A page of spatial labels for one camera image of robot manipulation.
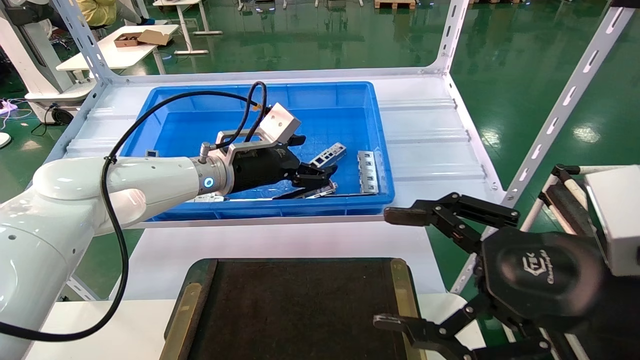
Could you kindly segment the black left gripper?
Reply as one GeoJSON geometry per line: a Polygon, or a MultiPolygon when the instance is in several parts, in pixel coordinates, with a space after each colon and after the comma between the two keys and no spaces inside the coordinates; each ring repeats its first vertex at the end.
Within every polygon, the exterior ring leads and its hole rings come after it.
{"type": "Polygon", "coordinates": [[[301,162],[288,147],[304,145],[307,137],[293,134],[286,145],[276,145],[236,153],[232,162],[233,187],[231,193],[250,191],[258,187],[291,180],[292,186],[314,191],[330,184],[338,170],[337,164],[317,167],[301,162]]]}

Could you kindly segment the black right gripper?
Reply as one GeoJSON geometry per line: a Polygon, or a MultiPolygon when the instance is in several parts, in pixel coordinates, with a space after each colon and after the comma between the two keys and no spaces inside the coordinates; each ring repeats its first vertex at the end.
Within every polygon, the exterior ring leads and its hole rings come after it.
{"type": "Polygon", "coordinates": [[[541,360],[551,354],[541,333],[496,346],[464,346],[457,333],[486,313],[509,325],[519,318],[574,335],[595,360],[637,360],[639,278],[613,275],[590,237],[512,228],[520,216],[518,210],[459,193],[386,207],[386,223],[434,226],[466,253],[482,252],[486,287],[495,299],[477,295],[440,324],[378,314],[375,328],[402,332],[414,349],[434,351],[446,360],[541,360]],[[501,229],[482,242],[464,220],[501,229]]]}

